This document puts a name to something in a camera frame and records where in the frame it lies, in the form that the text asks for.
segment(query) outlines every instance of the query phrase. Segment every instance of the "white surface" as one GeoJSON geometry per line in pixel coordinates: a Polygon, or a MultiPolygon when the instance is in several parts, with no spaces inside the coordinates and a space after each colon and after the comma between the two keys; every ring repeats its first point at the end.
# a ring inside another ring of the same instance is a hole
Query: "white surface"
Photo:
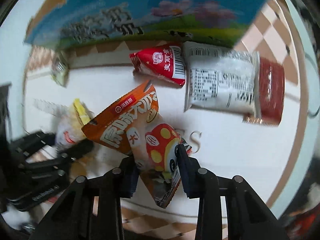
{"type": "Polygon", "coordinates": [[[9,111],[12,136],[23,135],[22,84],[31,46],[23,44],[29,20],[45,0],[19,0],[0,27],[0,84],[11,82],[9,111]]]}
{"type": "MultiPolygon", "coordinates": [[[[299,32],[304,51],[306,55],[309,55],[306,56],[305,60],[309,90],[308,109],[310,112],[315,113],[320,104],[319,76],[317,71],[316,57],[308,33],[299,14],[297,13],[297,10],[294,8],[290,0],[286,0],[286,2],[288,4],[292,19],[299,32]]],[[[319,115],[315,118],[308,117],[304,139],[295,167],[284,190],[281,192],[271,208],[271,211],[277,218],[279,218],[286,210],[305,177],[314,153],[318,129],[319,115]]]]}
{"type": "MultiPolygon", "coordinates": [[[[57,86],[49,75],[28,79],[26,83],[26,130],[39,128],[54,130],[58,120],[34,107],[34,99],[43,99],[60,105],[70,105],[80,98],[86,107],[99,114],[107,106],[148,79],[132,76],[132,67],[97,67],[71,70],[67,88],[57,86]]],[[[202,167],[218,176],[232,178],[242,175],[260,197],[266,201],[274,190],[291,152],[296,133],[299,103],[288,98],[284,101],[283,118],[279,127],[264,127],[242,122],[242,115],[189,109],[185,113],[186,87],[174,88],[169,83],[155,80],[159,113],[174,128],[184,130],[185,139],[193,131],[202,133],[201,147],[193,157],[202,167]]],[[[103,175],[119,165],[123,155],[107,147],[99,147],[99,168],[93,166],[91,176],[103,175]]],[[[156,206],[143,183],[127,202],[152,209],[147,214],[162,217],[179,217],[178,221],[196,222],[198,200],[189,200],[180,187],[167,209],[156,206]]]]}

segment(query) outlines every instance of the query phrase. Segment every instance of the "screw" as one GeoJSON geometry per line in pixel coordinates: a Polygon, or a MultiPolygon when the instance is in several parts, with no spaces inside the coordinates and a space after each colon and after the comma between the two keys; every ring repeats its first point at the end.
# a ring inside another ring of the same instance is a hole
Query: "screw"
{"type": "Polygon", "coordinates": [[[207,173],[207,169],[205,169],[205,168],[199,168],[199,169],[198,169],[198,173],[200,173],[200,174],[206,174],[206,173],[207,173]]]}
{"type": "Polygon", "coordinates": [[[113,173],[113,174],[120,174],[120,173],[121,173],[121,169],[120,169],[120,168],[114,168],[114,169],[112,170],[112,173],[113,173]]]}
{"type": "Polygon", "coordinates": [[[235,181],[241,183],[243,178],[241,176],[235,176],[235,181]]]}
{"type": "Polygon", "coordinates": [[[85,181],[85,176],[79,176],[78,178],[76,178],[76,182],[78,183],[82,183],[85,181]]]}
{"type": "Polygon", "coordinates": [[[63,170],[58,170],[58,175],[59,176],[63,176],[65,174],[65,171],[63,171],[63,170]]]}

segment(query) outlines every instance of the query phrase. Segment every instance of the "plastic wrapper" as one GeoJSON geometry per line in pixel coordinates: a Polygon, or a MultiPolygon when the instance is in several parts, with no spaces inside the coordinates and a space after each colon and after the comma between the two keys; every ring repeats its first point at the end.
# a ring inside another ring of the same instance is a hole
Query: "plastic wrapper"
{"type": "Polygon", "coordinates": [[[279,124],[284,100],[284,70],[259,53],[185,42],[189,71],[185,111],[192,105],[245,114],[250,123],[279,124]]]}
{"type": "Polygon", "coordinates": [[[51,77],[60,86],[64,87],[68,79],[69,67],[61,53],[57,54],[52,63],[51,77]]]}
{"type": "Polygon", "coordinates": [[[69,107],[66,115],[63,115],[57,130],[57,151],[68,149],[75,143],[85,139],[81,128],[90,121],[85,108],[80,100],[76,98],[69,107]]]}
{"type": "Polygon", "coordinates": [[[186,82],[181,48],[161,45],[130,54],[134,71],[167,80],[183,86],[186,82]]]}
{"type": "Polygon", "coordinates": [[[158,113],[158,98],[151,82],[121,97],[82,128],[97,143],[133,154],[140,177],[156,204],[166,208],[179,183],[174,149],[191,147],[158,113]]]}

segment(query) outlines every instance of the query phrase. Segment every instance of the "brown and white checkered pattern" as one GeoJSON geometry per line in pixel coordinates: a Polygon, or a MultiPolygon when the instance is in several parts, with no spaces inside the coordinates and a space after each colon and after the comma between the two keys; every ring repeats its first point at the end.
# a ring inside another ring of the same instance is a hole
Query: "brown and white checkered pattern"
{"type": "MultiPolygon", "coordinates": [[[[123,41],[109,42],[70,49],[66,51],[70,68],[97,65],[130,65],[128,57],[133,51],[165,44],[166,41],[123,41]]],[[[284,66],[285,79],[290,86],[300,87],[298,60],[289,26],[282,9],[276,0],[268,0],[258,13],[254,22],[235,49],[260,52],[262,57],[276,61],[284,66]]],[[[35,47],[26,66],[28,73],[36,73],[47,69],[54,57],[51,50],[35,47]]],[[[196,225],[189,223],[173,223],[164,219],[140,214],[122,208],[124,228],[159,239],[193,240],[196,225]]],[[[227,237],[227,226],[223,226],[223,238],[227,237]]]]}

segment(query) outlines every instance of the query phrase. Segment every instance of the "barcode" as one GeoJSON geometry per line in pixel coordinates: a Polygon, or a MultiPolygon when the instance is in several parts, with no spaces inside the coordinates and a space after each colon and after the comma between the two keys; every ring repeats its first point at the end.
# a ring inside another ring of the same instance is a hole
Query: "barcode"
{"type": "Polygon", "coordinates": [[[191,48],[189,51],[189,56],[211,56],[211,57],[217,57],[218,56],[218,50],[217,49],[211,49],[208,48],[191,48]]]}
{"type": "Polygon", "coordinates": [[[184,65],[181,58],[181,49],[177,46],[170,46],[173,52],[173,75],[172,78],[185,79],[184,65]]]}

